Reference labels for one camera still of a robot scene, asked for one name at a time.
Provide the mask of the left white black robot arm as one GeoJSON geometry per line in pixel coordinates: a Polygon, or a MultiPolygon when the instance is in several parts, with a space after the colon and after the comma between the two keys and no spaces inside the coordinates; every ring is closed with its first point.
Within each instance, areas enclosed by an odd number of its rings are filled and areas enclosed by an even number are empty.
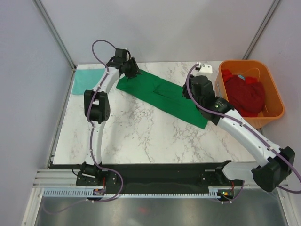
{"type": "Polygon", "coordinates": [[[84,163],[96,165],[102,163],[102,139],[106,122],[108,121],[111,108],[108,94],[113,85],[124,75],[132,79],[139,75],[140,69],[129,50],[117,48],[115,56],[105,65],[105,72],[95,89],[84,92],[84,113],[89,123],[90,132],[87,156],[84,163]]]}

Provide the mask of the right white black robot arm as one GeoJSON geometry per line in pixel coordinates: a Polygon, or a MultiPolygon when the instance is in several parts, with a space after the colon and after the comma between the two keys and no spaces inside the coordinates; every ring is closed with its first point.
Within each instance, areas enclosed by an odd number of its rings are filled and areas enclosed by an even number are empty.
{"type": "Polygon", "coordinates": [[[255,159],[247,163],[224,162],[215,174],[218,184],[253,181],[264,191],[272,192],[292,173],[294,150],[270,142],[247,123],[227,100],[215,96],[206,76],[189,74],[182,88],[182,95],[193,101],[202,116],[232,135],[255,159]]]}

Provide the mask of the green t shirt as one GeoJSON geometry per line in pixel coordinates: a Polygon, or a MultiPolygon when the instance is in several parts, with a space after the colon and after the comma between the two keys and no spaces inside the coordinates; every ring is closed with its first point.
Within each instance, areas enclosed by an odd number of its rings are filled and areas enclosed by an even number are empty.
{"type": "Polygon", "coordinates": [[[194,103],[182,96],[181,86],[147,71],[141,70],[135,78],[121,78],[116,88],[198,128],[207,125],[194,103]]]}

